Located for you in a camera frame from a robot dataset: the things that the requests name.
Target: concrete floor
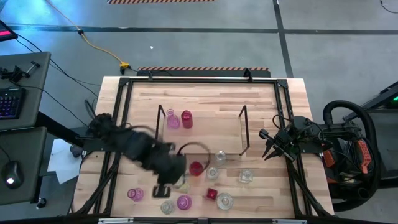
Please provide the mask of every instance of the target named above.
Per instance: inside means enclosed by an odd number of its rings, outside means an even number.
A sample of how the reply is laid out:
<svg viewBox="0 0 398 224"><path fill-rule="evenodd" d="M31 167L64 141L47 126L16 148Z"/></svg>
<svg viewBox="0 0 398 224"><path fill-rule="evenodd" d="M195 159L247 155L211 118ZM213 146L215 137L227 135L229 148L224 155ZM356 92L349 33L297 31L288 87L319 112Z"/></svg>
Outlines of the concrete floor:
<svg viewBox="0 0 398 224"><path fill-rule="evenodd" d="M105 0L52 2L79 26L247 29L247 33L86 33L92 43L110 49L134 68L269 67L272 77L287 77L285 66L289 65L284 62L286 52L282 52L284 43L281 45L279 34L255 33L259 29L280 28L272 0L131 5L108 5ZM384 2L390 10L398 11L398 1ZM398 30L398 15L386 12L379 0L279 0L279 4L285 29ZM71 25L44 0L8 0L0 19L9 25ZM17 33L43 51L51 52L53 60L80 80L100 84L105 75L119 75L118 61L88 46L76 32L19 30ZM397 35L287 34L285 38L293 76L304 78L316 122L322 122L322 109L328 102L349 100L361 104L397 81ZM0 55L26 52L16 41L0 42ZM97 86L88 87L95 93L100 90ZM90 92L52 67L45 89L84 122L89 122L81 99L92 100ZM81 126L48 96L44 95L40 110L69 128ZM346 113L336 111L336 120ZM26 203L2 206L0 220L65 214L75 182L58 185L56 178L46 178L42 188L42 195L48 201L45 208L36 210L34 205ZM379 190L362 207L337 215L398 223L398 213L394 212L397 207L395 189Z"/></svg>

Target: white paper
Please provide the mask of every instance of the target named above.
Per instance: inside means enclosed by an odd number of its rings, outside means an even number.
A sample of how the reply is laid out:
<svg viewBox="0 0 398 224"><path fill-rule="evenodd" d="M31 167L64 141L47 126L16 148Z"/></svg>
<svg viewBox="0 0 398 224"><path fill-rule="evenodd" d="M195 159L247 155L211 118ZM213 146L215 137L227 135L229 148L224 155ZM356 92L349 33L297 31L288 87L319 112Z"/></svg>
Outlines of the white paper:
<svg viewBox="0 0 398 224"><path fill-rule="evenodd" d="M55 171L60 184L78 176L80 172L81 157L74 158L70 146L62 139L56 139L53 143L47 171Z"/></svg>

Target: computer mouse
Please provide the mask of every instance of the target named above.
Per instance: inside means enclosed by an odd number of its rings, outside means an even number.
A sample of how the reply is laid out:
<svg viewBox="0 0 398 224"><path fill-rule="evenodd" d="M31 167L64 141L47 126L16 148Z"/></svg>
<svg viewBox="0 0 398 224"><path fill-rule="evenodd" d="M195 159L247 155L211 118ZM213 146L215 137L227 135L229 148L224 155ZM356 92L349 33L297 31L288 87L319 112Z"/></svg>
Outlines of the computer mouse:
<svg viewBox="0 0 398 224"><path fill-rule="evenodd" d="M24 174L18 161L10 161L1 170L1 178L10 189L17 189L24 182Z"/></svg>

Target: yellow black striped tape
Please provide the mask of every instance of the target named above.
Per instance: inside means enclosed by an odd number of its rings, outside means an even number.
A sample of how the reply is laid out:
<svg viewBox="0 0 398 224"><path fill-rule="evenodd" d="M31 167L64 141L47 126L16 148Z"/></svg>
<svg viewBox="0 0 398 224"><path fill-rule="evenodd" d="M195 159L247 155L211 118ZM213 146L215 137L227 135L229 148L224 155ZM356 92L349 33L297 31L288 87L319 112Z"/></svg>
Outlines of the yellow black striped tape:
<svg viewBox="0 0 398 224"><path fill-rule="evenodd" d="M244 67L141 67L138 70L196 70L196 71L209 71L209 70L218 70L218 71L234 71L234 70L244 70ZM248 68L252 71L268 71L266 67L251 67Z"/></svg>
<svg viewBox="0 0 398 224"><path fill-rule="evenodd" d="M215 0L108 0L108 4L212 2Z"/></svg>

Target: wooden table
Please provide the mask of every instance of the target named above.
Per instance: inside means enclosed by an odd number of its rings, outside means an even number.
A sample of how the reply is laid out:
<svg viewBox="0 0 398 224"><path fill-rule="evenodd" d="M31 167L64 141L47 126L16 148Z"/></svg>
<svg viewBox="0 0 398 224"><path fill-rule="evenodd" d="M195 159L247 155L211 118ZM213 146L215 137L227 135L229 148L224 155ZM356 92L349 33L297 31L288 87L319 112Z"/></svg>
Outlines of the wooden table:
<svg viewBox="0 0 398 224"><path fill-rule="evenodd" d="M99 93L96 113L112 113L120 77L104 77ZM303 79L288 79L290 98L294 115L312 118L310 105ZM285 109L284 95L281 92ZM124 98L120 111L123 111ZM165 109L173 108L177 114L190 110L194 116L209 118L235 117L243 105L248 107L250 149L242 157L228 156L227 163L220 167L220 176L208 180L205 174L189 177L193 205L188 211L176 208L171 215L164 215L160 205L165 199L152 198L152 188L156 176L143 171L131 161L122 157L119 166L116 189L111 215L113 217L210 217L210 218L293 218L294 211L290 196L287 168L284 157L276 157L266 162L261 158L265 141L259 136L259 130L265 128L273 136L277 128L271 118L277 114L274 87L269 84L208 84L208 83L135 83L132 89L130 110L127 121L133 125L156 125L158 105ZM83 163L75 190L74 206L79 209L93 193L100 179L103 152L94 152ZM190 161L203 159L198 155L189 155ZM331 198L321 160L310 154L303 154L303 164L307 185L326 211L333 213ZM254 180L250 184L238 182L241 169L251 169ZM127 197L127 191L140 187L144 190L144 199L133 202ZM227 192L234 198L231 210L217 209L216 203L204 197L208 187L218 192ZM301 211L304 210L301 190L296 184ZM180 195L173 191L170 199ZM108 189L105 189L101 211L105 206Z"/></svg>

